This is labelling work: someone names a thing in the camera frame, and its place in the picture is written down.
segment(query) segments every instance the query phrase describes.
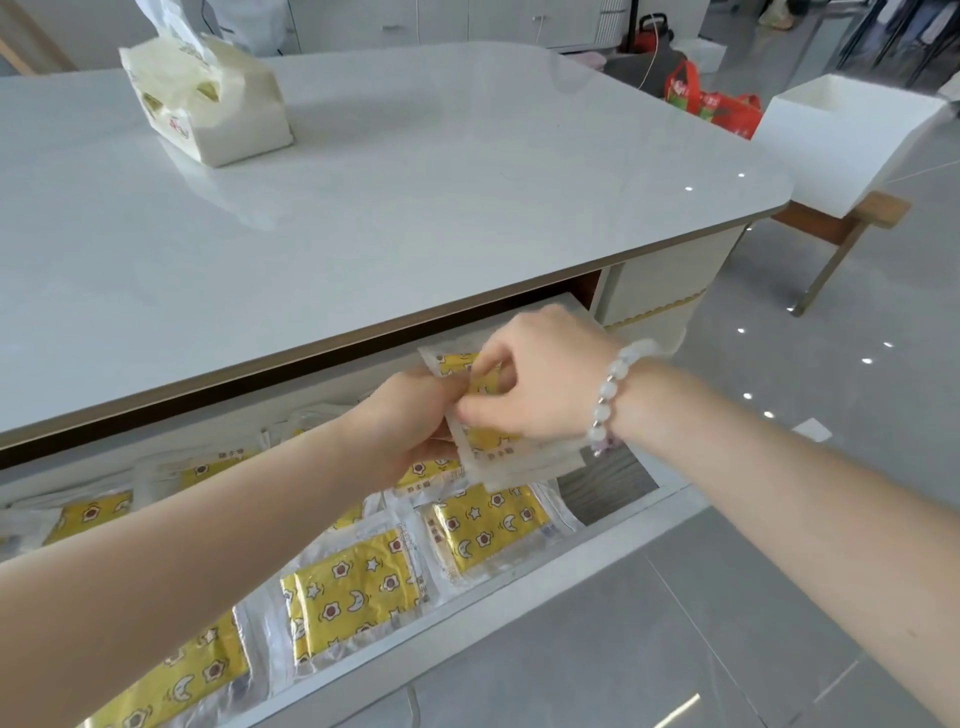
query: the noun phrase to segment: hand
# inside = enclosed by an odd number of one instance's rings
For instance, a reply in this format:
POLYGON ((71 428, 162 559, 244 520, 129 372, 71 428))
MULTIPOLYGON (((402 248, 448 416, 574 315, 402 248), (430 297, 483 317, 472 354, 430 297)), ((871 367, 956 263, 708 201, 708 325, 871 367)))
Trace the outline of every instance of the hand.
POLYGON ((374 490, 396 484, 414 463, 456 458, 444 412, 467 390, 464 376, 433 376, 426 365, 391 376, 340 420, 347 447, 361 444, 359 464, 376 481, 374 490))
POLYGON ((580 437, 593 422, 597 390, 623 344, 560 305, 517 314, 473 362, 482 376, 502 367, 506 394, 468 395, 456 405, 467 425, 537 439, 580 437))

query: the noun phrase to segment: person's right hand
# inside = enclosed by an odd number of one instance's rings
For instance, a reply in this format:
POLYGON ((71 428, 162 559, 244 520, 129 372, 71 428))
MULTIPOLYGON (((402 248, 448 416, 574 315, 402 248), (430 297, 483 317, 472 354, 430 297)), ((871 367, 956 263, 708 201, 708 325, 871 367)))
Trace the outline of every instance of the person's right hand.
POLYGON ((490 337, 471 369, 482 376, 501 365, 506 393, 467 395, 456 415, 467 425, 540 440, 583 436, 607 367, 622 346, 555 303, 517 314, 490 337))

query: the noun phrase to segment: glossy floor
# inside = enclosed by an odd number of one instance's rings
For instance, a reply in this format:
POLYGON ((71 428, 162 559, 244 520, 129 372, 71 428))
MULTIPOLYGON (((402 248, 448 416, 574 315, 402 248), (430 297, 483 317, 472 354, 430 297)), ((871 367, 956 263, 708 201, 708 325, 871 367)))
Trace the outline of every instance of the glossy floor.
MULTIPOLYGON (((711 87, 767 97, 789 83, 812 27, 771 34, 736 18, 711 23, 731 44, 711 87)), ((960 122, 937 130, 895 178, 887 188, 913 210, 893 231, 868 231, 801 319, 786 307, 831 249, 755 225, 676 361, 785 426, 816 418, 833 447, 960 507, 951 457, 960 122)), ((712 509, 415 686, 423 726, 938 725, 712 509)), ((346 725, 403 726, 409 715, 401 692, 346 725)))

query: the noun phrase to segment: person's right arm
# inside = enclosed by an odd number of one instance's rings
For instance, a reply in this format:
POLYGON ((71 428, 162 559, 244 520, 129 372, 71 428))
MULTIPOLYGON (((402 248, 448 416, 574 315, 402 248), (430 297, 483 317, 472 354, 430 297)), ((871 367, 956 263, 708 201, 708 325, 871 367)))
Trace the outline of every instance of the person's right arm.
MULTIPOLYGON (((622 343, 559 306, 495 333, 475 375, 507 394, 457 405, 471 425, 583 435, 622 343)), ((960 726, 960 514, 642 359, 608 426, 696 483, 757 548, 946 725, 960 726)))

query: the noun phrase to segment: pink object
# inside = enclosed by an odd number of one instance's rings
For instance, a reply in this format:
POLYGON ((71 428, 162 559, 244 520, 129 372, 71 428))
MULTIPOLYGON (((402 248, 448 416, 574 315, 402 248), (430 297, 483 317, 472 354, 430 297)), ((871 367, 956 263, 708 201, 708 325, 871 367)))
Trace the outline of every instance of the pink object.
POLYGON ((603 67, 607 65, 607 57, 596 51, 586 51, 585 53, 571 53, 567 58, 572 61, 577 61, 581 65, 585 65, 587 68, 592 68, 594 71, 602 71, 603 67))

